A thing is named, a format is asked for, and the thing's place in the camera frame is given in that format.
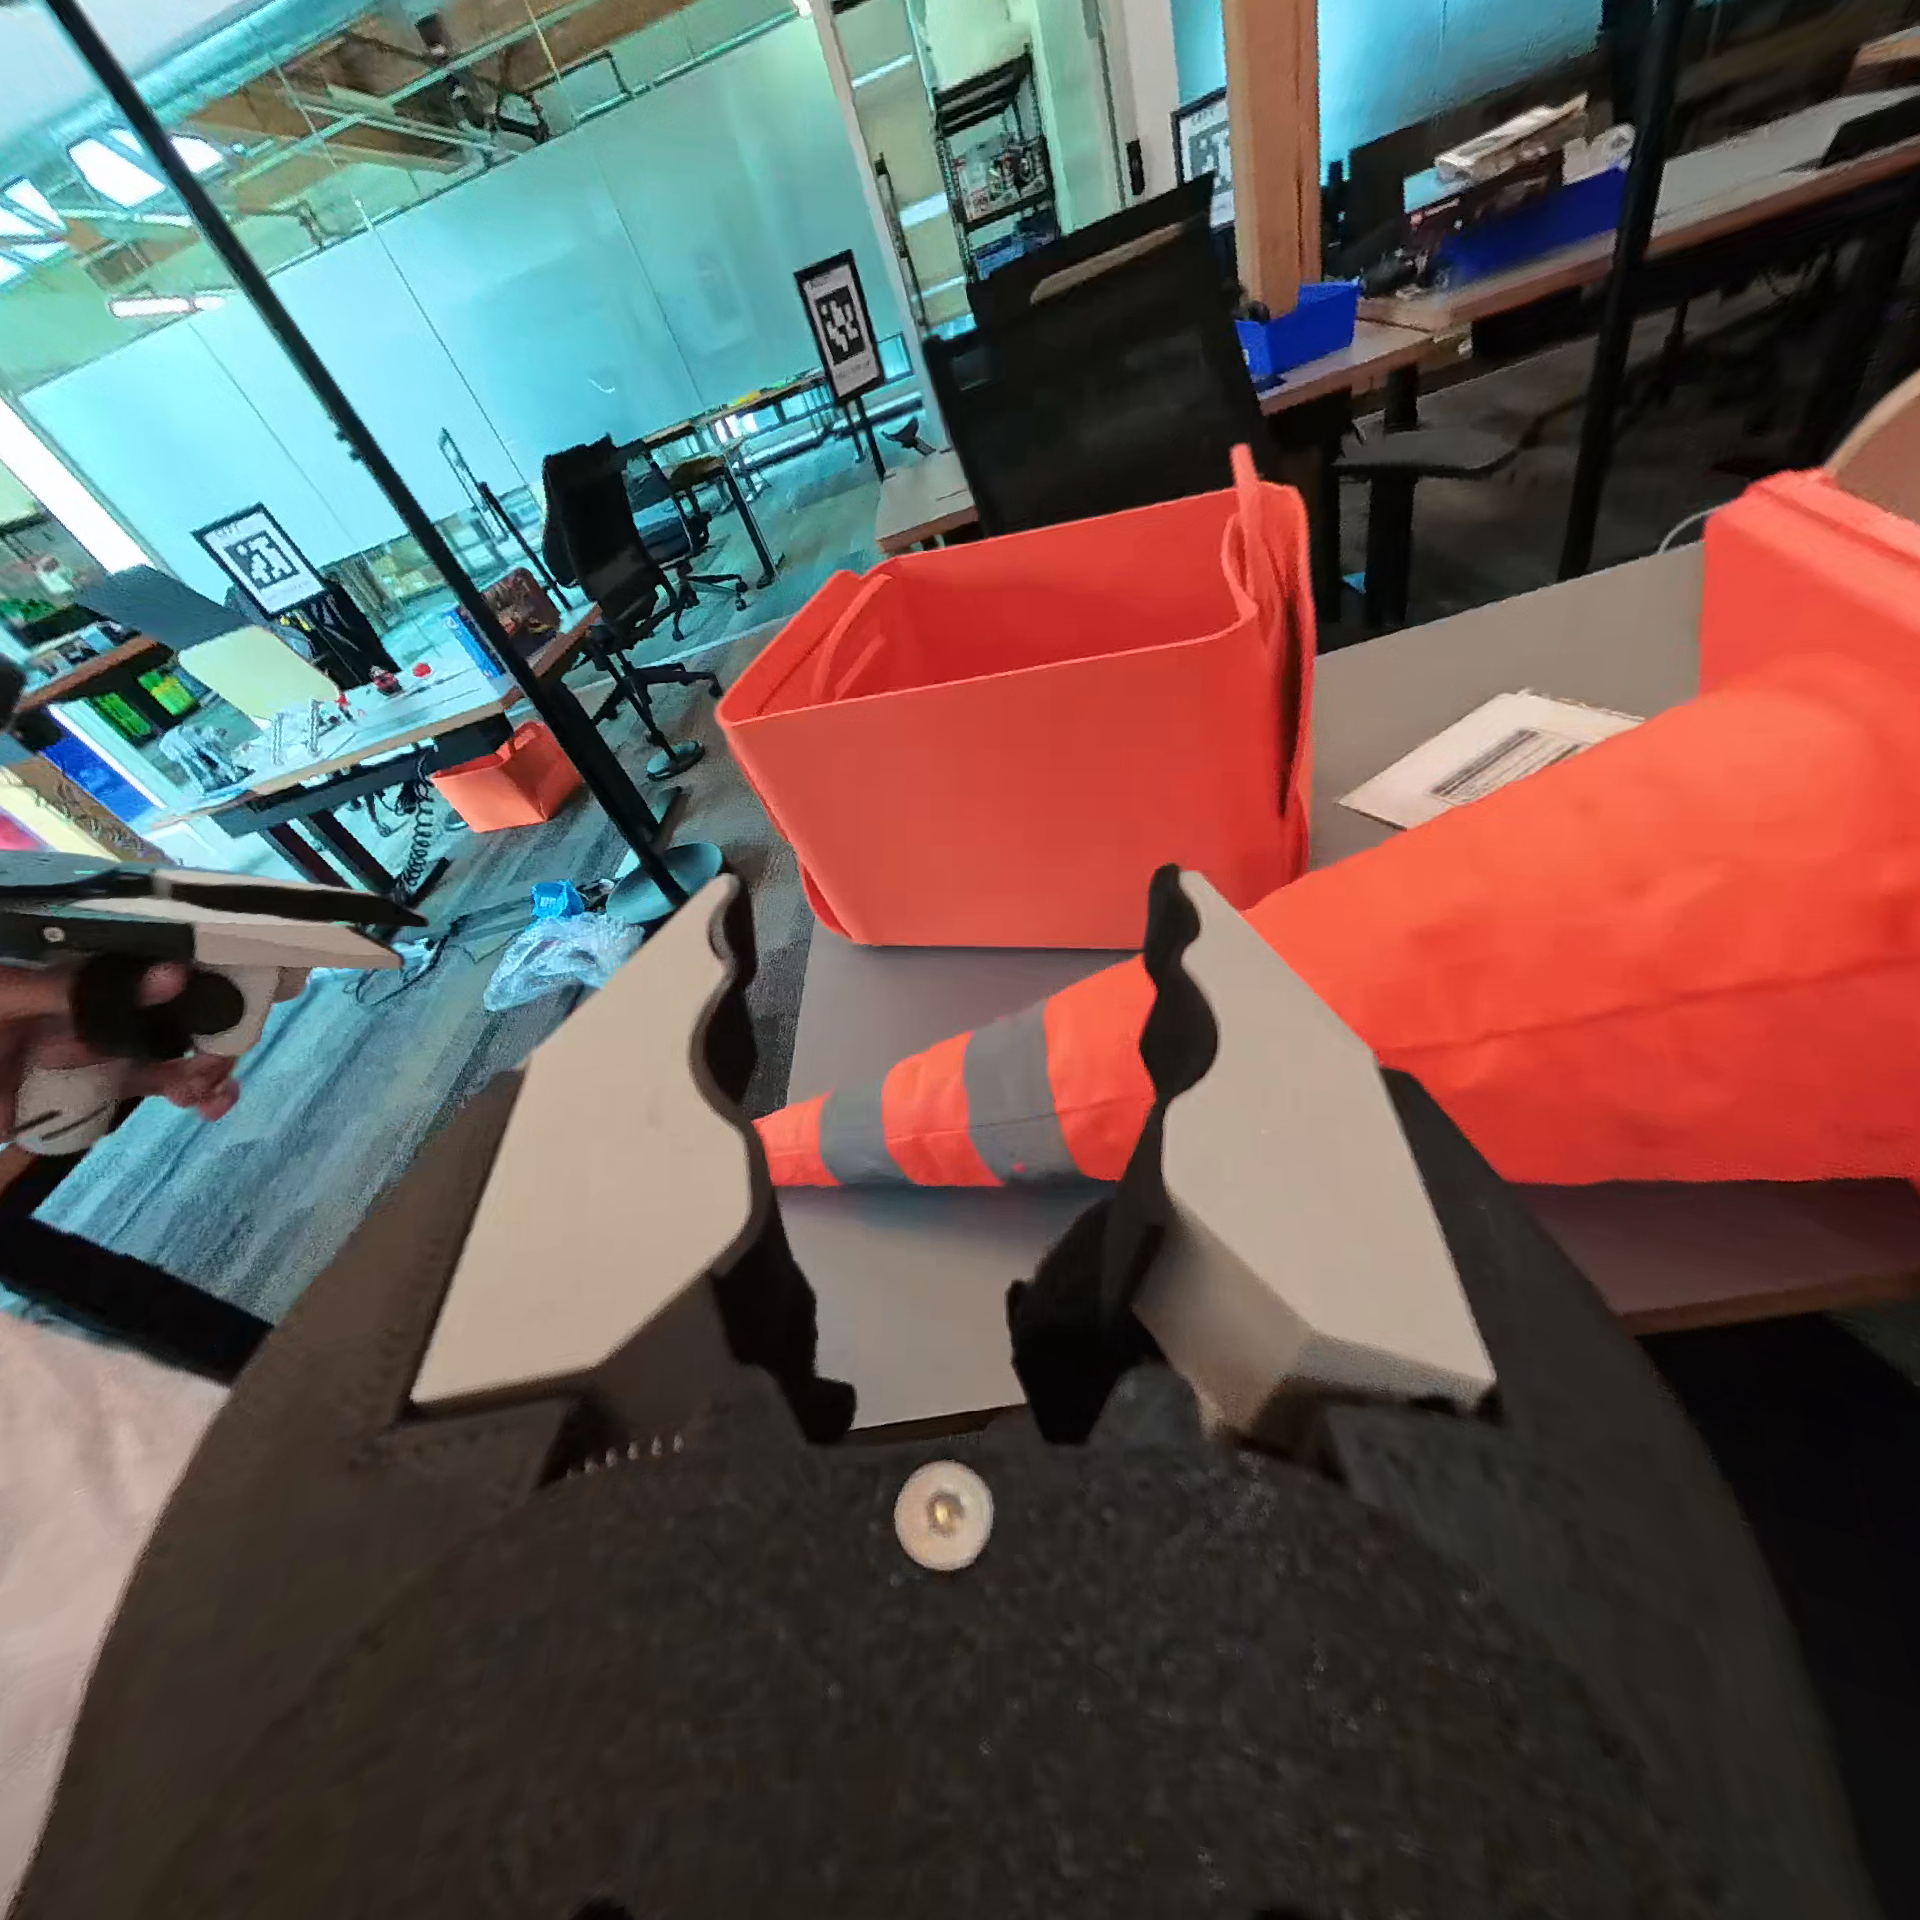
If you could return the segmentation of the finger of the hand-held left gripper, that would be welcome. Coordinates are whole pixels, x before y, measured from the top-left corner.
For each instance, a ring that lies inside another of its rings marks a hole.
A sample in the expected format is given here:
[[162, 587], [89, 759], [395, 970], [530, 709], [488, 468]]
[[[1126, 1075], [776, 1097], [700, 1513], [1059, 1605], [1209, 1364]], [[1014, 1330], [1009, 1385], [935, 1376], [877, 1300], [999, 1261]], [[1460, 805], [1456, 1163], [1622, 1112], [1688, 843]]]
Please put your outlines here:
[[351, 970], [398, 972], [404, 956], [392, 941], [354, 923], [145, 900], [142, 917], [191, 935], [193, 959], [210, 970]]
[[57, 852], [4, 852], [4, 901], [154, 901], [342, 926], [423, 926], [425, 915], [354, 885], [198, 871], [151, 861], [98, 861]]

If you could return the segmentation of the orange fabric bin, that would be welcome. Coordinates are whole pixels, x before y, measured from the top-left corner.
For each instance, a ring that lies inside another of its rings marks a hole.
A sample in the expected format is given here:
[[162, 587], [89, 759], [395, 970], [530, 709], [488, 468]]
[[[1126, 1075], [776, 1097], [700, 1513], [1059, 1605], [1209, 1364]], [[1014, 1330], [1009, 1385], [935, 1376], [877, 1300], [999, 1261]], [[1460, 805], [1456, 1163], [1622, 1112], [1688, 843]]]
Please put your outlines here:
[[817, 917], [866, 948], [1138, 948], [1153, 873], [1309, 869], [1309, 511], [1219, 491], [836, 571], [719, 701]]

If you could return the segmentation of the tag sign board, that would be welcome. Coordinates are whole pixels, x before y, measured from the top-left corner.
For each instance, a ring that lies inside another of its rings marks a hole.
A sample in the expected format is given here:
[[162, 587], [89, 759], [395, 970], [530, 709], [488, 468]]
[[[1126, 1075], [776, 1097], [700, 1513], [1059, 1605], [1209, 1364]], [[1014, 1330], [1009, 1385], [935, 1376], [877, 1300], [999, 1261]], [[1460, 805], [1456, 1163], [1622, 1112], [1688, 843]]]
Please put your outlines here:
[[865, 402], [886, 382], [886, 370], [854, 251], [808, 261], [794, 271], [794, 285], [829, 396], [845, 409]]
[[298, 540], [260, 502], [193, 529], [195, 543], [267, 617], [286, 617], [323, 602], [330, 585]]
[[1235, 143], [1230, 91], [1213, 88], [1171, 113], [1171, 139], [1176, 181], [1210, 179], [1209, 226], [1223, 231], [1235, 226]]

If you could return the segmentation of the blue storage box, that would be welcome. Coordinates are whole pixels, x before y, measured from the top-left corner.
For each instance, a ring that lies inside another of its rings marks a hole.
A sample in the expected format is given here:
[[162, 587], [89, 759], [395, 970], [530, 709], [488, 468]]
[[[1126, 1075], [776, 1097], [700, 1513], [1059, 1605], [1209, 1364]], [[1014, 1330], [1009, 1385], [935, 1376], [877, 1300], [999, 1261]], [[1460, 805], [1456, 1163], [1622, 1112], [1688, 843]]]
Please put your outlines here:
[[1592, 238], [1613, 238], [1620, 226], [1626, 179], [1628, 163], [1622, 160], [1478, 214], [1443, 241], [1439, 280], [1446, 285], [1472, 284]]

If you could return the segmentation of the small orange floor bin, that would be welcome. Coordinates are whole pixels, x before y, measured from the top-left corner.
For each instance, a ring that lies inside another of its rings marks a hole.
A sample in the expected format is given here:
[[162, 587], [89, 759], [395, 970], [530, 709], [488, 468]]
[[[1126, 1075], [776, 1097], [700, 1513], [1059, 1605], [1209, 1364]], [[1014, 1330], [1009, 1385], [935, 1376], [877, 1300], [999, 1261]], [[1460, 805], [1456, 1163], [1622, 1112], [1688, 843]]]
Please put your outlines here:
[[584, 778], [544, 721], [518, 725], [494, 752], [432, 771], [432, 789], [473, 833], [559, 820]]

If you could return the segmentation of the clear plastic bag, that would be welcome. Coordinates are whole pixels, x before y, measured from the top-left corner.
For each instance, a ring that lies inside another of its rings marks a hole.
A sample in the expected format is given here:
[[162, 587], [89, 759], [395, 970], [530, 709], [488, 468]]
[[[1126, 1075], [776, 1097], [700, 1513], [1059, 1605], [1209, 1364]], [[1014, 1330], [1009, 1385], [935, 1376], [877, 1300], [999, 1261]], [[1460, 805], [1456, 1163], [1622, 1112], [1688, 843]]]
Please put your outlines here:
[[597, 993], [642, 944], [637, 923], [598, 909], [536, 917], [503, 948], [483, 1006], [507, 1014], [552, 993]]

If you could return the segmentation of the long wooden desk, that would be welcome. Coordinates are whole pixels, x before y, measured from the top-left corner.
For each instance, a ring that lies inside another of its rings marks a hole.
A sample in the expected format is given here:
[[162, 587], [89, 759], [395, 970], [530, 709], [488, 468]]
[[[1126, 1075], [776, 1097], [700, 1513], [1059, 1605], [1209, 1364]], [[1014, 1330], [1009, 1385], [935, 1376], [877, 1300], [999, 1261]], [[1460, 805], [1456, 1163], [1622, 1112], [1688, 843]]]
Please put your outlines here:
[[[1885, 217], [1903, 184], [1917, 175], [1917, 161], [1919, 139], [1909, 138], [1835, 163], [1754, 173], [1715, 193], [1698, 186], [1665, 190], [1633, 284], [1633, 311], [1697, 300], [1733, 275], [1751, 275], [1757, 267], [1749, 256], [1787, 251], [1802, 228]], [[1362, 300], [1354, 342], [1261, 387], [1261, 409], [1275, 418], [1333, 393], [1387, 387], [1396, 374], [1417, 372], [1432, 346], [1455, 331], [1604, 284], [1613, 259], [1615, 239], [1595, 236], [1460, 285]]]

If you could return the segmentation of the black upright pole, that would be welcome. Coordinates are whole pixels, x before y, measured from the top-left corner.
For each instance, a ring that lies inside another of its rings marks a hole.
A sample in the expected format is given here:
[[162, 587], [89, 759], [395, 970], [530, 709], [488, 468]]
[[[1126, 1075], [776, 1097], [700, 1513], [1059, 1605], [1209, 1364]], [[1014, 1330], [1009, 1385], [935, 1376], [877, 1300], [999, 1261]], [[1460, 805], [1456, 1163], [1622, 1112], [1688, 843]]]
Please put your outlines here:
[[1620, 220], [1603, 290], [1557, 581], [1584, 576], [1595, 556], [1600, 506], [1618, 439], [1620, 393], [1636, 324], [1640, 278], [1666, 177], [1672, 112], [1692, 12], [1692, 1], [1663, 1], [1650, 4], [1646, 13], [1643, 88], [1635, 116], [1636, 142], [1628, 160]]

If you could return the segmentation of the orange traffic cone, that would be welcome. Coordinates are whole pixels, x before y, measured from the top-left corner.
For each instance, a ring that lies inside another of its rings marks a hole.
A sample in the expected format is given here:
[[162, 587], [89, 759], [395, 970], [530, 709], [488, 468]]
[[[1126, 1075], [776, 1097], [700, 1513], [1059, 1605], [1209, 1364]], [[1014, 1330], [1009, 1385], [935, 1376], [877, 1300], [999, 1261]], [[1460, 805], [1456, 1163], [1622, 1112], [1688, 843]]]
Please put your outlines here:
[[[1223, 491], [929, 563], [1120, 587], [1171, 542], [1153, 640], [1209, 599], [1293, 614], [1307, 510], [1237, 452]], [[1293, 876], [1269, 948], [1523, 1186], [1917, 1188], [1917, 526], [1824, 472], [1702, 536], [1698, 691], [1491, 795]], [[779, 1188], [1116, 1181], [1154, 1088], [1140, 957], [755, 1125]]]

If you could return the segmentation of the black mesh office chair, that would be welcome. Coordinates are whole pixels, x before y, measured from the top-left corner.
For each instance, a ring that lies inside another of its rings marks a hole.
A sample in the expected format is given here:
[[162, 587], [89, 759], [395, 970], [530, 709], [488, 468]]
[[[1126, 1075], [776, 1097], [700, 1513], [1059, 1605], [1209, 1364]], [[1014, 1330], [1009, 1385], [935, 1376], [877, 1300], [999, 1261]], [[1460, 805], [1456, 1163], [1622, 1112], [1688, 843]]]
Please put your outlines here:
[[984, 536], [1199, 495], [1246, 444], [1262, 477], [1309, 504], [1315, 608], [1341, 619], [1345, 484], [1368, 493], [1359, 578], [1370, 631], [1408, 617], [1415, 497], [1491, 477], [1500, 435], [1380, 421], [1354, 439], [1356, 396], [1262, 412], [1237, 337], [1250, 300], [1193, 179], [1031, 251], [973, 285], [973, 328], [924, 343], [947, 435]]

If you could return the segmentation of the black swivel office chair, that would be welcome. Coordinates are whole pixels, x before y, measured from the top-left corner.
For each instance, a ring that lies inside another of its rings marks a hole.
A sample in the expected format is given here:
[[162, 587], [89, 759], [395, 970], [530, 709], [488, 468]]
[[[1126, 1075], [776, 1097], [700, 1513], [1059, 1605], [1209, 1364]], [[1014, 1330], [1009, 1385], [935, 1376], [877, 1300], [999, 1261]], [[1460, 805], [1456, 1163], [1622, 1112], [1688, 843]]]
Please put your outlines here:
[[685, 614], [702, 592], [733, 592], [738, 611], [748, 606], [748, 580], [731, 571], [700, 571], [694, 560], [709, 548], [709, 533], [694, 529], [674, 491], [667, 493], [674, 527], [649, 540], [628, 491], [628, 456], [600, 435], [549, 453], [541, 466], [542, 560], [555, 581], [578, 587], [592, 608], [586, 652], [610, 676], [613, 691], [594, 713], [597, 721], [631, 708], [653, 745], [645, 773], [665, 782], [693, 770], [707, 755], [693, 739], [673, 742], [661, 729], [654, 687], [707, 685], [721, 698], [723, 684], [707, 667], [678, 659], [640, 666], [635, 650], [670, 623], [685, 640]]

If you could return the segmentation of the black shelf rack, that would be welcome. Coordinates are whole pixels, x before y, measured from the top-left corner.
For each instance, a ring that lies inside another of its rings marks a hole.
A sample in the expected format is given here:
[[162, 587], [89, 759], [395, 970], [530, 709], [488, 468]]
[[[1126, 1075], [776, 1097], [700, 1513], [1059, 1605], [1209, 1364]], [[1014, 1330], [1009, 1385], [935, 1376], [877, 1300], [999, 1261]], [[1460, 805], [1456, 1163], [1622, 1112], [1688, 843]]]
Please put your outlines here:
[[1028, 46], [935, 88], [930, 116], [966, 285], [1060, 238], [1036, 60]]

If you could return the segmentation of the black floor stand pole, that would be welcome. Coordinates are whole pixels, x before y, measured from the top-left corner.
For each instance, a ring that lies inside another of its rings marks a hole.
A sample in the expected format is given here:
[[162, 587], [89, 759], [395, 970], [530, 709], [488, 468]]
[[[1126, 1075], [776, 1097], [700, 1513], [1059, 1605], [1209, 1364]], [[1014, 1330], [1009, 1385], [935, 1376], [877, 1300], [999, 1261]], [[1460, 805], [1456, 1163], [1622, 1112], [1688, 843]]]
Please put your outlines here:
[[76, 57], [91, 72], [120, 119], [136, 136], [148, 160], [183, 203], [191, 224], [201, 231], [210, 251], [226, 266], [236, 288], [274, 337], [282, 356], [300, 372], [302, 382], [323, 408], [336, 435], [365, 466], [368, 477], [395, 510], [404, 531], [418, 540], [427, 560], [444, 578], [480, 636], [507, 662], [508, 672], [541, 721], [551, 727], [569, 761], [582, 776], [586, 789], [616, 827], [620, 839], [637, 855], [637, 876], [616, 885], [609, 895], [610, 907], [638, 912], [638, 921], [659, 926], [674, 917], [689, 900], [707, 887], [715, 871], [698, 869], [685, 879], [668, 861], [662, 847], [661, 815], [645, 799], [637, 782], [590, 718], [578, 695], [561, 680], [544, 681], [524, 650], [508, 638], [501, 617], [476, 585], [469, 567], [456, 557], [447, 537], [427, 513], [403, 472], [395, 466], [367, 419], [353, 406], [325, 357], [313, 346], [285, 302], [277, 295], [270, 278], [253, 259], [209, 190], [198, 181], [180, 155], [170, 132], [147, 104], [133, 75], [123, 68], [108, 41], [78, 1], [49, 1], [44, 9], [58, 25]]

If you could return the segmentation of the grey desk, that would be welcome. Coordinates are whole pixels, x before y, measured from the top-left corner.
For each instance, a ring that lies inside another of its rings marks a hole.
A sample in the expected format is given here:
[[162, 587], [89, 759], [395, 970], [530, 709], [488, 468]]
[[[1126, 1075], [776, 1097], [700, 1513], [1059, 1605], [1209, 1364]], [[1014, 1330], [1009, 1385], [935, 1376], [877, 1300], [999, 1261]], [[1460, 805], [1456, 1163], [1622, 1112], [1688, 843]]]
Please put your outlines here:
[[[1315, 676], [1311, 863], [1382, 843], [1362, 782], [1505, 691], [1653, 716], [1698, 685], [1698, 543], [1334, 650]], [[1101, 951], [862, 948], [813, 933], [789, 1097], [1066, 987]], [[1827, 1186], [1576, 1186], [1523, 1197], [1630, 1331], [1692, 1331], [1917, 1300], [1917, 1194]], [[818, 1293], [821, 1360], [869, 1428], [1014, 1402], [1005, 1291], [1092, 1200], [1087, 1186], [803, 1189], [781, 1202]]]

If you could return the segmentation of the white paper sheet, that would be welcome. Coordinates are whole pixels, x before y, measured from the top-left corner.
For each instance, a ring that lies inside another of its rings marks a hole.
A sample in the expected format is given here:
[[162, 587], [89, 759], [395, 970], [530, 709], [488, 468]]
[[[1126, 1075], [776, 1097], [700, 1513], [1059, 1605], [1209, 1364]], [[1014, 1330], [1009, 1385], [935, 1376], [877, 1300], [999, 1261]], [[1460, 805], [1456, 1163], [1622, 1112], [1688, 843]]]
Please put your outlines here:
[[1531, 687], [1500, 691], [1342, 794], [1339, 803], [1387, 827], [1421, 827], [1643, 721], [1638, 713]]

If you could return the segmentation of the round wooden board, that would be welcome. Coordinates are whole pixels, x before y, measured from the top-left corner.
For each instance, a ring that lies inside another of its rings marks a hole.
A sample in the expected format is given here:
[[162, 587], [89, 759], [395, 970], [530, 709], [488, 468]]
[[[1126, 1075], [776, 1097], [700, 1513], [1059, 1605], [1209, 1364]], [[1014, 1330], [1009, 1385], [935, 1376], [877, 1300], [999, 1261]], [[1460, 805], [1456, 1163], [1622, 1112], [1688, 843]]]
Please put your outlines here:
[[1850, 497], [1919, 524], [1919, 392], [1915, 370], [1828, 453], [1822, 472]]

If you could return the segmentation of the wooden post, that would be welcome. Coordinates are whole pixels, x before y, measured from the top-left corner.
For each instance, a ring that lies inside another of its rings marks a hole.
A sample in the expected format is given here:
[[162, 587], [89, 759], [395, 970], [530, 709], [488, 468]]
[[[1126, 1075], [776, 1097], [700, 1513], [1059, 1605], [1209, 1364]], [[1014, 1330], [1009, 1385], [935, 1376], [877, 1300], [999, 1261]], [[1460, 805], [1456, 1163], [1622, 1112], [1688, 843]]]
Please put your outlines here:
[[1235, 244], [1275, 318], [1323, 275], [1323, 72], [1316, 1], [1224, 1]]

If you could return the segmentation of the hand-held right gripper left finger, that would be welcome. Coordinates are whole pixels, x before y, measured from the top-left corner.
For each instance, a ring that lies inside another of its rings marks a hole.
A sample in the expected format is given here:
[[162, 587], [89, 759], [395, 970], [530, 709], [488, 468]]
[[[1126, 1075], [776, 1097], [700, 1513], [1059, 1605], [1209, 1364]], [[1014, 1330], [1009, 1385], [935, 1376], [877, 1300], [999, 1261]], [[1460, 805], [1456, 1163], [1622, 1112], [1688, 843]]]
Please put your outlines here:
[[852, 1432], [759, 1134], [746, 884], [715, 876], [520, 1070], [409, 1389], [418, 1426], [556, 1411], [578, 1443], [674, 1443], [766, 1392]]

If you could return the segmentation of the wooden standing desk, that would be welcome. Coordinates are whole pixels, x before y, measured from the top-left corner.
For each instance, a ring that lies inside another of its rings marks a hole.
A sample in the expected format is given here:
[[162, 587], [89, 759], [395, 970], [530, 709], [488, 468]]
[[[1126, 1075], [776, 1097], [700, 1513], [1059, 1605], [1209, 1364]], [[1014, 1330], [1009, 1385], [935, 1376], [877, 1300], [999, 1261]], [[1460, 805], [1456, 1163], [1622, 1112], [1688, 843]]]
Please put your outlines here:
[[392, 871], [354, 835], [344, 812], [417, 786], [443, 766], [493, 753], [514, 731], [511, 718], [528, 703], [514, 673], [488, 676], [473, 663], [409, 676], [396, 694], [361, 690], [348, 698], [346, 719], [317, 743], [162, 812], [151, 838], [185, 827], [228, 839], [255, 835], [310, 884], [354, 885], [417, 904], [438, 885], [448, 861], [427, 857], [417, 878]]

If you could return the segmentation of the person's left hand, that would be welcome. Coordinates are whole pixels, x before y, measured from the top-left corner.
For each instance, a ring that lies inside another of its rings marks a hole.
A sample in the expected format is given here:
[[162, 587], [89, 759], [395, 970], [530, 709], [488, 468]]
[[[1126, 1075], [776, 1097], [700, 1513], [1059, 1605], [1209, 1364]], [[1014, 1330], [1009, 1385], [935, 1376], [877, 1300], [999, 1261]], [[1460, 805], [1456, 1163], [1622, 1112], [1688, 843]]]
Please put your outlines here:
[[36, 1072], [107, 1068], [120, 1094], [159, 1095], [201, 1113], [226, 1115], [239, 1097], [228, 1056], [197, 1052], [170, 1061], [129, 1061], [93, 1047], [74, 1021], [74, 965], [2, 967], [2, 1140], [24, 1140], [39, 1112], [24, 1103], [23, 1086]]

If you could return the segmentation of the blue plastic bin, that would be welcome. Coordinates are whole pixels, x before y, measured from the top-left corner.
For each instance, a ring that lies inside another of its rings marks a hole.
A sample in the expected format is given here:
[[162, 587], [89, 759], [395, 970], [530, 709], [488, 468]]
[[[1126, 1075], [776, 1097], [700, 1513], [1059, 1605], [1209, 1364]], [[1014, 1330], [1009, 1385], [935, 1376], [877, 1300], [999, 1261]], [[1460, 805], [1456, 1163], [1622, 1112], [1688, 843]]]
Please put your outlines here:
[[1248, 302], [1235, 320], [1246, 372], [1267, 387], [1316, 359], [1346, 351], [1359, 325], [1360, 282], [1304, 282], [1288, 310]]

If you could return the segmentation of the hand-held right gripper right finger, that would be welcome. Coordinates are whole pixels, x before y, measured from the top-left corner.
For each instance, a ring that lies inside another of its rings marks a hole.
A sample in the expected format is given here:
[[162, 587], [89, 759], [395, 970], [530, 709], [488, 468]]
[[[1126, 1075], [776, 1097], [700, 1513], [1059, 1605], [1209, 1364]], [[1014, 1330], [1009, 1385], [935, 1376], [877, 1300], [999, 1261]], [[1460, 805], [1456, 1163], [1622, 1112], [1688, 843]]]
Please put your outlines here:
[[1323, 1406], [1477, 1416], [1497, 1364], [1374, 1052], [1195, 871], [1153, 876], [1142, 963], [1140, 1138], [1009, 1289], [1040, 1435], [1091, 1441], [1140, 1368], [1246, 1443]]

